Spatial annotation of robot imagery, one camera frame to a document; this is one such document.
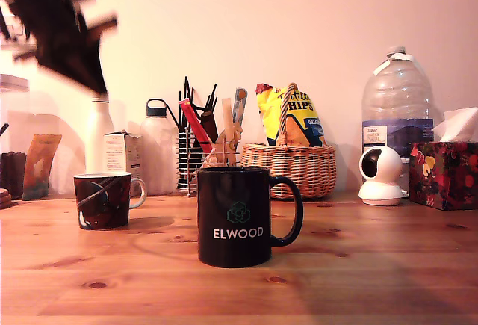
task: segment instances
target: bottle cap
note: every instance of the bottle cap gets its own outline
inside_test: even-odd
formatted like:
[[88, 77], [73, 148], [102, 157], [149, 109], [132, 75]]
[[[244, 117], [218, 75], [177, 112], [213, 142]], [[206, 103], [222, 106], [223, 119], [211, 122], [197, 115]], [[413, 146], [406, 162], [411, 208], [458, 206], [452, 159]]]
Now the bottle cap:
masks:
[[405, 46], [393, 46], [388, 48], [387, 57], [389, 58], [393, 54], [406, 54]]
[[[165, 107], [149, 107], [151, 101], [161, 101]], [[147, 117], [166, 117], [166, 102], [162, 99], [149, 99], [146, 103], [146, 115]]]
[[93, 93], [93, 98], [91, 99], [91, 102], [109, 102], [110, 98], [108, 96], [108, 93]]

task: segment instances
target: white carton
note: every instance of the white carton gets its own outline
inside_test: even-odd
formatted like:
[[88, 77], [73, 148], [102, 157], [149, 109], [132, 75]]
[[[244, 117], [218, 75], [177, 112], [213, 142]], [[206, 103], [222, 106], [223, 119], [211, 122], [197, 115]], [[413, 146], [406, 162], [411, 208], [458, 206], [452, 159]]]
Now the white carton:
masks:
[[[138, 134], [115, 132], [105, 134], [105, 164], [107, 171], [130, 172], [132, 178], [141, 178], [142, 170], [142, 142]], [[138, 183], [131, 186], [131, 196], [141, 193]]]

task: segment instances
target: mug handle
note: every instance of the mug handle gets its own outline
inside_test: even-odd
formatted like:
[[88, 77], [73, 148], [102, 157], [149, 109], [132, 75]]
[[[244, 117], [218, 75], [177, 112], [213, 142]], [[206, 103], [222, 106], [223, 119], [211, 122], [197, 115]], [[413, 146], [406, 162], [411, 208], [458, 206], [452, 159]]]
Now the mug handle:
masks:
[[144, 181], [142, 179], [139, 179], [139, 178], [131, 178], [131, 185], [133, 185], [133, 182], [138, 182], [140, 184], [141, 197], [140, 197], [140, 200], [137, 201], [137, 203], [129, 205], [130, 209], [135, 209], [135, 208], [139, 207], [146, 200], [146, 185], [144, 184]]
[[287, 177], [270, 177], [269, 184], [271, 187], [278, 185], [279, 183], [284, 183], [289, 186], [294, 195], [294, 202], [296, 204], [296, 215], [294, 218], [294, 224], [291, 231], [283, 238], [277, 238], [273, 235], [270, 236], [270, 246], [272, 247], [285, 247], [289, 245], [299, 236], [300, 230], [302, 228], [302, 222], [304, 220], [304, 203], [302, 202], [302, 196], [300, 195], [299, 188], [294, 182], [292, 182]]

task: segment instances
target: white water bottle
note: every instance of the white water bottle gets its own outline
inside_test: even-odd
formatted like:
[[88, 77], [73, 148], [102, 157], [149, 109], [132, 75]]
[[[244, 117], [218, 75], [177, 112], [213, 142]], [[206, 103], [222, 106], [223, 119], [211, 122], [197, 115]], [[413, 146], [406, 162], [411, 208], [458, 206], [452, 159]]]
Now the white water bottle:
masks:
[[103, 137], [107, 133], [114, 132], [109, 105], [107, 93], [97, 94], [90, 103], [90, 116], [87, 121], [87, 136], [84, 145], [87, 173], [106, 171]]
[[[164, 103], [164, 108], [150, 107], [151, 101]], [[178, 129], [167, 117], [167, 104], [162, 99], [149, 99], [146, 119], [141, 123], [143, 136], [143, 177], [148, 194], [160, 196], [176, 189]]]

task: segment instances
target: wood grain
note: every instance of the wood grain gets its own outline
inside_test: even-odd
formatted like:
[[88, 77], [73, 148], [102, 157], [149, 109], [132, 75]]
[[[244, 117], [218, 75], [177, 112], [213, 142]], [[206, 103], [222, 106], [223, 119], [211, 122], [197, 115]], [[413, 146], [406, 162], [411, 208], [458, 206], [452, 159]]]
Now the wood grain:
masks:
[[[478, 324], [477, 211], [307, 202], [297, 241], [246, 269], [198, 261], [196, 212], [152, 197], [84, 231], [73, 199], [1, 210], [1, 323]], [[292, 203], [272, 214], [285, 235]]]

